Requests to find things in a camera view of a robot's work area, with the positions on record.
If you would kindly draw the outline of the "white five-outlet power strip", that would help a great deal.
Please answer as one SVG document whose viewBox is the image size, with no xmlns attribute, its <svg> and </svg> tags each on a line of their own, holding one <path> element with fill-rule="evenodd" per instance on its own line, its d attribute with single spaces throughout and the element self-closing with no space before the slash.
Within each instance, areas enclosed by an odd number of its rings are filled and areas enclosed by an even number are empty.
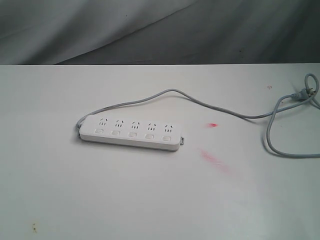
<svg viewBox="0 0 320 240">
<path fill-rule="evenodd" d="M 173 152 L 185 143 L 178 124 L 114 115 L 87 116 L 79 135 L 87 142 Z"/>
</svg>

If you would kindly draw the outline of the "grey backdrop cloth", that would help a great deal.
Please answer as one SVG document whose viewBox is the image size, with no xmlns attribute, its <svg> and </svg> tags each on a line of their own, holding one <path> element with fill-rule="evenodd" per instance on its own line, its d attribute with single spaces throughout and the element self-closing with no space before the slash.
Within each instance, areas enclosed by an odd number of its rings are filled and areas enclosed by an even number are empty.
<svg viewBox="0 0 320 240">
<path fill-rule="evenodd" d="M 3 0 L 3 65 L 317 63 L 317 0 Z"/>
</svg>

